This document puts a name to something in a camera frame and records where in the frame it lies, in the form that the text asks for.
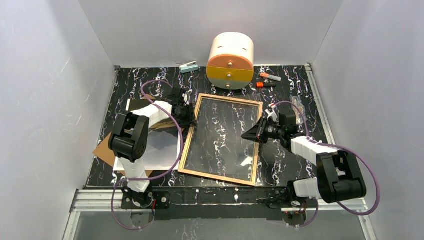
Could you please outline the landscape photo print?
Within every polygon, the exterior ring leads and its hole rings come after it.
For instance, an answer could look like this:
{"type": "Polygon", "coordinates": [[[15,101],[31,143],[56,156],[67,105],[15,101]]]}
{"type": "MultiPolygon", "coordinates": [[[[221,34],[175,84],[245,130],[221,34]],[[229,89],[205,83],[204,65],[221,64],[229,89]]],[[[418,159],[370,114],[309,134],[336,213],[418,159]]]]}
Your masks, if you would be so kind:
{"type": "Polygon", "coordinates": [[[121,111],[110,134],[108,147],[114,154],[114,171],[124,170],[124,161],[144,163],[147,171],[169,170],[181,150],[181,137],[168,116],[172,105],[142,100],[142,107],[121,111]]]}

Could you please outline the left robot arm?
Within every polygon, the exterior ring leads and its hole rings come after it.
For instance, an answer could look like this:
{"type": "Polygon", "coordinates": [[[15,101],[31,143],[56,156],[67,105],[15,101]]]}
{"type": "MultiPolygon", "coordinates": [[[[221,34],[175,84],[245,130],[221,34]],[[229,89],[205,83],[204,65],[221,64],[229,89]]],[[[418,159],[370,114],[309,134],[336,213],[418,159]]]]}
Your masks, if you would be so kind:
{"type": "Polygon", "coordinates": [[[151,179],[147,176],[145,157],[148,147],[149,129],[170,119],[178,130],[178,152],[176,166],[184,148],[183,129],[195,126],[194,106],[188,93],[180,87],[173,87],[171,93],[162,99],[143,98],[147,105],[136,111],[121,111],[113,126],[108,147],[121,162],[126,175],[127,186],[122,193],[140,204],[150,204],[154,200],[148,190],[151,179]]]}

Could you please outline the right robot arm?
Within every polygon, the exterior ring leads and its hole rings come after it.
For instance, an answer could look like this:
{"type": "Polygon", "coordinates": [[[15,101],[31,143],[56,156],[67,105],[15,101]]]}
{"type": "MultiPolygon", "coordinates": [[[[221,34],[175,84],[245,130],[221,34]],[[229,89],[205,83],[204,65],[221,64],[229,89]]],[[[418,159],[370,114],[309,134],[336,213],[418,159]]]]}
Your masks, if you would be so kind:
{"type": "Polygon", "coordinates": [[[287,203],[305,199],[337,203],[363,198],[367,187],[357,158],[346,150],[322,146],[299,133],[296,113],[276,114],[266,110],[259,121],[241,135],[242,139],[265,144],[279,140],[282,147],[316,166],[315,178],[291,180],[282,198],[287,203]]]}

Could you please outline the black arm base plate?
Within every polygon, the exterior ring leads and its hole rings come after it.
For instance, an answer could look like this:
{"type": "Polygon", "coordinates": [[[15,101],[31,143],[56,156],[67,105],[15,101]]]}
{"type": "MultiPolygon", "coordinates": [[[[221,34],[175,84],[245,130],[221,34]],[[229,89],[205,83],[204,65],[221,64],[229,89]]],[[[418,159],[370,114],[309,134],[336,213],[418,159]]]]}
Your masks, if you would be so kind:
{"type": "Polygon", "coordinates": [[[150,187],[145,193],[120,191],[123,210],[147,210],[158,221],[180,219],[286,220],[290,225],[307,221],[313,199],[294,198],[285,187],[150,187]]]}

